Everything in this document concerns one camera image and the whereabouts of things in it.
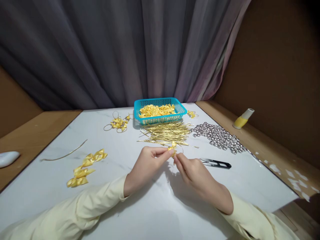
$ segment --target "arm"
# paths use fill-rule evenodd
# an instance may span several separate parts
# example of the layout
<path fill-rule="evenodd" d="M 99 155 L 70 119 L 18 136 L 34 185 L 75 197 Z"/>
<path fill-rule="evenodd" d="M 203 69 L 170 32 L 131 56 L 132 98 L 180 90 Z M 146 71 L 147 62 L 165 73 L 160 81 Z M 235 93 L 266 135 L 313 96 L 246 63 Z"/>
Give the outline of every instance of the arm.
<path fill-rule="evenodd" d="M 183 181 L 205 201 L 217 208 L 230 225 L 245 239 L 298 239 L 275 215 L 265 213 L 238 198 L 217 182 L 199 159 L 179 153 L 174 161 Z"/>
<path fill-rule="evenodd" d="M 0 233 L 0 239 L 76 240 L 98 222 L 101 214 L 148 182 L 172 153 L 167 148 L 144 147 L 128 175 L 91 187 L 35 217 L 14 223 Z"/>

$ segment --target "cream sleeve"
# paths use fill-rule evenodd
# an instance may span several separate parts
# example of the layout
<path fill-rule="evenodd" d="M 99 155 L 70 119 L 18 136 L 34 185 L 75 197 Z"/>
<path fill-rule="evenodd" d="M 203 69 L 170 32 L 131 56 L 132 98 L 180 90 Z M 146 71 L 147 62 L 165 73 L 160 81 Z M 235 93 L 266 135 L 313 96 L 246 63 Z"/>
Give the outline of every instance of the cream sleeve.
<path fill-rule="evenodd" d="M 223 217 L 245 239 L 299 240 L 293 231 L 277 216 L 266 213 L 230 192 L 233 213 Z"/>
<path fill-rule="evenodd" d="M 14 223 L 0 233 L 0 239 L 76 240 L 98 222 L 101 214 L 126 199 L 123 196 L 126 176 L 84 190 L 50 210 Z"/>

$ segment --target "curtain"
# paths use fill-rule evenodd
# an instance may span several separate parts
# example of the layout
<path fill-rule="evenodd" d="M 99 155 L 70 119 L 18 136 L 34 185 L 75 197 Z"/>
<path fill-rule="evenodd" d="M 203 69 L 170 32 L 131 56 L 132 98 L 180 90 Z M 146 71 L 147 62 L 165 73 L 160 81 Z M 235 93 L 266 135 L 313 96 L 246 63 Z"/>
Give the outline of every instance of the curtain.
<path fill-rule="evenodd" d="M 2 0 L 0 63 L 44 110 L 209 99 L 245 2 Z"/>

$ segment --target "yellow bow cluster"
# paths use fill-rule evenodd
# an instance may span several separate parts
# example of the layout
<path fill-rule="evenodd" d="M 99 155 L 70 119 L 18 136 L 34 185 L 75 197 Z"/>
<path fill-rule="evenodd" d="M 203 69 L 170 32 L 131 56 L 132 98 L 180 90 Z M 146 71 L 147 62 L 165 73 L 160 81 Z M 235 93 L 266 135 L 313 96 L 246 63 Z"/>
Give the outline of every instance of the yellow bow cluster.
<path fill-rule="evenodd" d="M 112 128 L 121 128 L 121 131 L 123 132 L 127 128 L 127 124 L 130 119 L 130 114 L 128 113 L 128 116 L 126 116 L 124 119 L 121 119 L 121 117 L 117 117 L 112 120 L 111 126 Z"/>
<path fill-rule="evenodd" d="M 157 117 L 157 116 L 177 114 L 174 109 L 175 109 L 175 106 L 173 104 L 172 105 L 166 104 L 166 105 L 162 105 L 161 107 L 150 104 L 140 109 L 141 114 L 139 114 L 139 117 L 146 118 L 146 117 Z"/>
<path fill-rule="evenodd" d="M 174 157 L 176 155 L 176 147 L 177 147 L 177 143 L 175 141 L 172 141 L 172 147 L 168 147 L 168 151 L 173 149 L 173 154 L 171 157 Z"/>
<path fill-rule="evenodd" d="M 189 110 L 188 110 L 187 114 L 188 114 L 189 117 L 191 117 L 191 118 L 195 118 L 195 117 L 196 117 L 195 111 L 189 111 Z"/>
<path fill-rule="evenodd" d="M 108 154 L 104 152 L 104 149 L 101 149 L 100 151 L 96 152 L 94 155 L 92 155 L 92 153 L 88 154 L 83 160 L 82 165 L 73 170 L 74 178 L 71 178 L 67 182 L 67 187 L 76 187 L 76 186 L 88 183 L 86 176 L 94 172 L 95 170 L 88 169 L 88 168 L 82 169 L 82 168 L 91 166 L 94 162 L 98 162 L 101 159 L 105 159 L 107 155 Z"/>

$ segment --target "hand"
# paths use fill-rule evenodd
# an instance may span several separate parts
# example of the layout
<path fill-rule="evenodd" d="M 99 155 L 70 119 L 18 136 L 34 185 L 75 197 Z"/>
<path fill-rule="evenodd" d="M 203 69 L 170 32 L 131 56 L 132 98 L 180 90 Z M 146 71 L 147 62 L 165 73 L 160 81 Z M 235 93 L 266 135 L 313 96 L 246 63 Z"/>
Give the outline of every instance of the hand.
<path fill-rule="evenodd" d="M 177 164 L 183 181 L 191 186 L 202 199 L 225 214 L 233 212 L 233 202 L 229 190 L 212 177 L 200 159 L 188 159 L 179 153 L 174 157 L 174 163 Z"/>
<path fill-rule="evenodd" d="M 124 196 L 127 197 L 143 187 L 172 154 L 173 149 L 168 151 L 167 148 L 144 147 L 133 169 L 126 177 L 123 189 Z"/>

